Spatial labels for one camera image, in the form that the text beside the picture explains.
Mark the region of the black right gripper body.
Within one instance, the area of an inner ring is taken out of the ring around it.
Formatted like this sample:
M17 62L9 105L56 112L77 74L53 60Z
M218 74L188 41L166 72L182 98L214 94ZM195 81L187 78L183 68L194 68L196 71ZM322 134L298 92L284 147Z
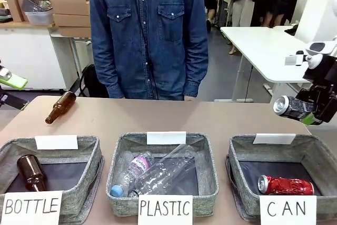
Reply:
M308 63L303 78L312 85L320 87L318 105L312 113L315 118L329 123L336 113L336 57L330 55L307 55L304 61Z

